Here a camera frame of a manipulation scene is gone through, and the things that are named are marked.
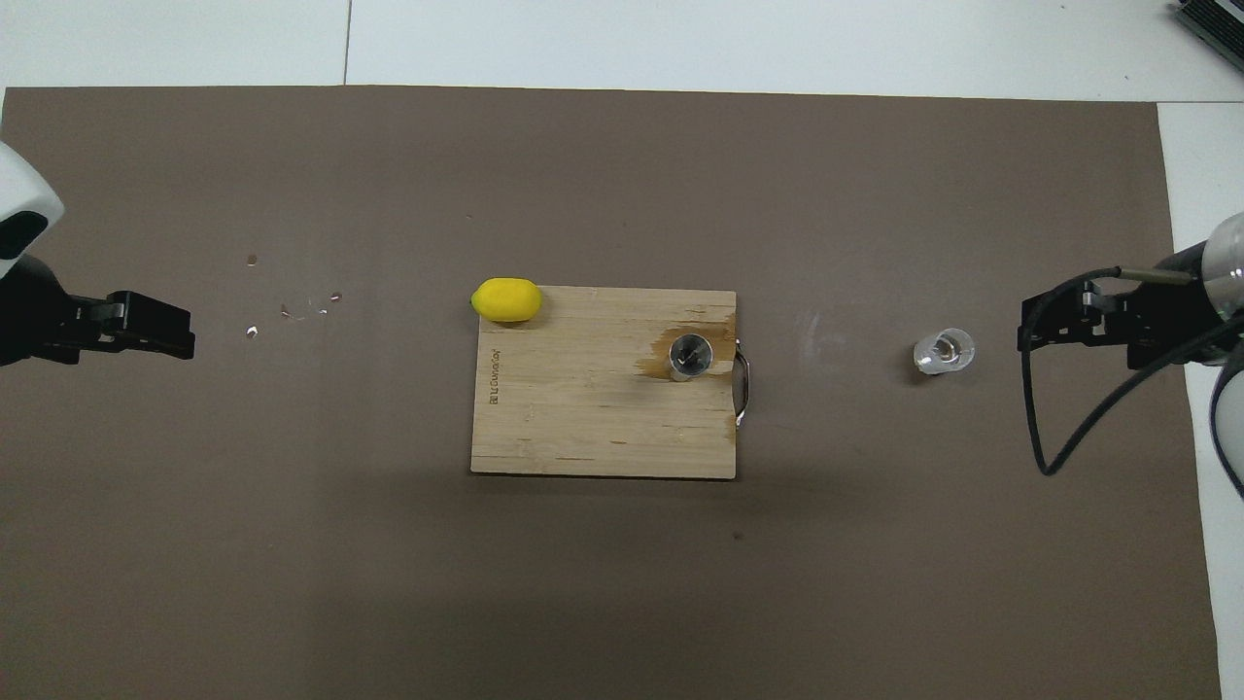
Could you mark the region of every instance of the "clear plastic cup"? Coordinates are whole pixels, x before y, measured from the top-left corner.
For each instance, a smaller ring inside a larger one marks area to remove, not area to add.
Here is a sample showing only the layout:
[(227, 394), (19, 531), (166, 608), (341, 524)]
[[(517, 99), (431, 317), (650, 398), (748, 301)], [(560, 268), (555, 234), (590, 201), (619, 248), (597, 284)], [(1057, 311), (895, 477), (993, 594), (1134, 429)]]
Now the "clear plastic cup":
[(977, 341), (963, 328), (948, 327), (922, 337), (912, 349), (916, 369), (927, 375), (957, 373), (977, 357)]

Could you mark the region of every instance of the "brown stain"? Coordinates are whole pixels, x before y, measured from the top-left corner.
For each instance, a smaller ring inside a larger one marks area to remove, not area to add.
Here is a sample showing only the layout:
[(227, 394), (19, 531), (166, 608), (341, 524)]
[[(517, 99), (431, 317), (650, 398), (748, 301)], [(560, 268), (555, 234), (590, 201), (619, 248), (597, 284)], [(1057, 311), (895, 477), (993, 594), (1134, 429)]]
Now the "brown stain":
[[(674, 382), (669, 378), (669, 346), (673, 344), (674, 339), (678, 339), (679, 336), (687, 334), (688, 332), (703, 336), (704, 339), (708, 339), (708, 343), (713, 346), (714, 366), (726, 358), (733, 361), (735, 316), (736, 313), (730, 313), (722, 321), (682, 321), (679, 325), (667, 327), (664, 332), (662, 332), (661, 336), (652, 342), (652, 356), (648, 358), (641, 358), (636, 362), (634, 367), (639, 371), (639, 377)], [(730, 373), (708, 377), (709, 379), (733, 382)]]

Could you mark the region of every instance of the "cutting board handle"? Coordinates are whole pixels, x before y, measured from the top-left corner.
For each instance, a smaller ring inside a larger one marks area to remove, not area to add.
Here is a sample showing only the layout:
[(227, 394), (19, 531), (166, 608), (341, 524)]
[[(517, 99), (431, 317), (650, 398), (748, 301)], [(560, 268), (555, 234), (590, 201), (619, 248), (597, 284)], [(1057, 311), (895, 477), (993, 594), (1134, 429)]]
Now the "cutting board handle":
[(743, 368), (743, 382), (739, 385), (739, 394), (743, 395), (743, 403), (738, 404), (734, 410), (734, 428), (739, 428), (743, 425), (743, 415), (748, 413), (748, 400), (751, 393), (751, 363), (743, 354), (743, 341), (738, 337), (734, 338), (734, 363)]

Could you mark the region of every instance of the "metal handle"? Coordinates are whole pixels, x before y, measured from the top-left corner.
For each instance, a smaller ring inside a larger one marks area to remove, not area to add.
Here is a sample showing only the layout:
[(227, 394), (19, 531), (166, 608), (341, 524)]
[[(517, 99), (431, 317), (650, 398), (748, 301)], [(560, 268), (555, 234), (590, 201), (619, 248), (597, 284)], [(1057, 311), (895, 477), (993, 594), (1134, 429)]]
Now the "metal handle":
[(748, 400), (750, 399), (751, 389), (751, 363), (743, 354), (743, 341), (738, 337), (734, 338), (734, 362), (743, 363), (743, 405), (734, 414), (734, 428), (739, 428), (743, 425), (743, 415), (748, 413)]

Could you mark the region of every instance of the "black cable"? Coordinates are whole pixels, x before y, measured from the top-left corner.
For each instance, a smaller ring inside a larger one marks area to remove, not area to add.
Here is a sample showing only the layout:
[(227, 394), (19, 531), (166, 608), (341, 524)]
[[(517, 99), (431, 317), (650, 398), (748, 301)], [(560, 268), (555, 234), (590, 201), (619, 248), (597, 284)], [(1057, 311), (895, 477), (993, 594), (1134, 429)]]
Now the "black cable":
[(1123, 397), (1127, 397), (1128, 393), (1140, 387), (1142, 382), (1149, 379), (1167, 366), (1187, 358), (1191, 353), (1195, 352), (1195, 349), (1199, 349), (1205, 344), (1220, 339), (1233, 332), (1239, 333), (1244, 329), (1244, 315), (1242, 315), (1168, 349), (1167, 353), (1144, 368), (1137, 371), (1132, 377), (1127, 378), (1123, 384), (1120, 384), (1113, 392), (1102, 399), (1101, 403), (1097, 404), (1097, 407), (1071, 434), (1071, 438), (1069, 438), (1067, 443), (1061, 450), (1059, 450), (1054, 461), (1046, 464), (1045, 453), (1041, 449), (1041, 435), (1036, 428), (1036, 405), (1033, 402), (1033, 329), (1036, 327), (1037, 321), (1040, 321), (1041, 313), (1045, 312), (1057, 296), (1065, 293), (1069, 288), (1076, 285), (1084, 283), (1085, 281), (1108, 276), (1118, 276), (1118, 267), (1103, 267), (1069, 279), (1042, 296), (1040, 301), (1033, 306), (1028, 318), (1024, 321), (1023, 336), (1020, 337), (1020, 372), (1024, 380), (1024, 409), (1028, 414), (1028, 434), (1033, 441), (1033, 456), (1036, 459), (1037, 469), (1041, 470), (1041, 474), (1045, 476), (1054, 476), (1057, 474), (1057, 471), (1062, 469), (1062, 465), (1071, 456), (1071, 453), (1074, 453), (1080, 445), (1080, 441), (1082, 441), (1085, 436), (1088, 435), (1088, 431), (1097, 425), (1097, 421), (1100, 421), (1101, 418), (1115, 407), (1115, 404), (1118, 404)]

